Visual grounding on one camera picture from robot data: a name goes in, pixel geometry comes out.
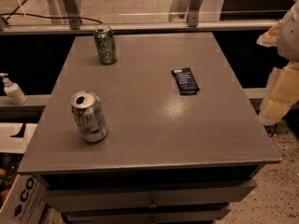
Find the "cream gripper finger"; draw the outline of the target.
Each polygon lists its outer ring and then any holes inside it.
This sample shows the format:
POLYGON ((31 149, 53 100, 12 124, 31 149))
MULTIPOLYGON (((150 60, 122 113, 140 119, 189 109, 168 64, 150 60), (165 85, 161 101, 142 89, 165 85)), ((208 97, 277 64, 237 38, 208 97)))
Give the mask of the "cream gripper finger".
POLYGON ((299 101, 299 62, 290 61, 282 69, 274 67, 266 84, 258 120, 273 126, 299 101))
POLYGON ((276 22, 268 31, 260 35, 256 43, 263 47, 276 47, 281 21, 276 22))

